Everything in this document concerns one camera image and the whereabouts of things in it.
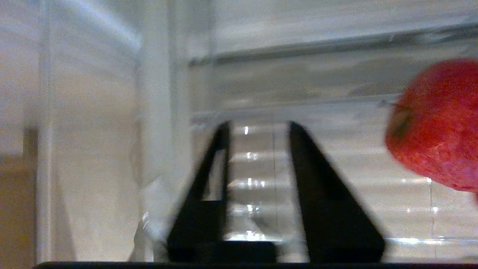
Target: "red apple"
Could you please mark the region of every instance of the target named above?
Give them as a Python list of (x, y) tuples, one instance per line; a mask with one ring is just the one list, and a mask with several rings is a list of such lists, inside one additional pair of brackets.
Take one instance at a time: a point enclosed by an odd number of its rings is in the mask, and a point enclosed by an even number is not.
[(409, 170), (478, 193), (478, 60), (442, 61), (418, 74), (391, 112), (385, 144)]

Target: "apple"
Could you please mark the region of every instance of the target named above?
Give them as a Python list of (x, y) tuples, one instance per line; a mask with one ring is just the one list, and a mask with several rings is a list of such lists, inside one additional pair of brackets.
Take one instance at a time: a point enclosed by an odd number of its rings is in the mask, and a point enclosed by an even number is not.
[(385, 145), (416, 174), (478, 193), (478, 60), (441, 61), (419, 73), (394, 104)]

